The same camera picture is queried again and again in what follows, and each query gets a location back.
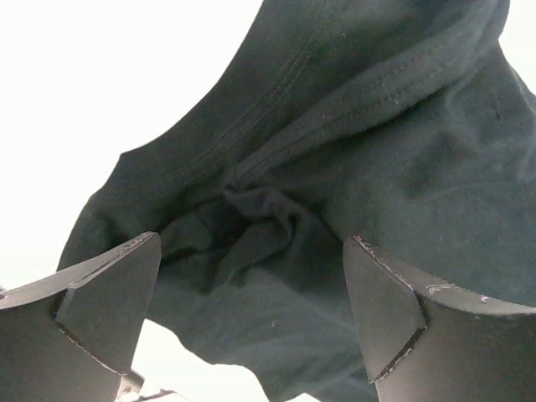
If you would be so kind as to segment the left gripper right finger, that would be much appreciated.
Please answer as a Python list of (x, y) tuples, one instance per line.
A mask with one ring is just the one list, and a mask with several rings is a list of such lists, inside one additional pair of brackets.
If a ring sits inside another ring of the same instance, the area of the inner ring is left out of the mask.
[(353, 236), (343, 268), (380, 401), (533, 402), (535, 310), (459, 287)]

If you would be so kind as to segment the black t-shirt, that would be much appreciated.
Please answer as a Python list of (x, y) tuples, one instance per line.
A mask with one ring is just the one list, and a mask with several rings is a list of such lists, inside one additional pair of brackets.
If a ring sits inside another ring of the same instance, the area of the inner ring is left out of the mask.
[(352, 235), (535, 303), (535, 97), (506, 1), (265, 1), (214, 88), (123, 153), (67, 268), (154, 231), (149, 318), (271, 401), (373, 401), (343, 274)]

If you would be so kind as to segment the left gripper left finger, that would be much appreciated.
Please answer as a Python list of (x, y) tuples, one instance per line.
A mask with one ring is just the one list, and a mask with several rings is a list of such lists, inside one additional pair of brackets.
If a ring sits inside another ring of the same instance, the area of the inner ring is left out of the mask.
[(147, 232), (44, 279), (1, 292), (2, 402), (117, 401), (161, 260)]

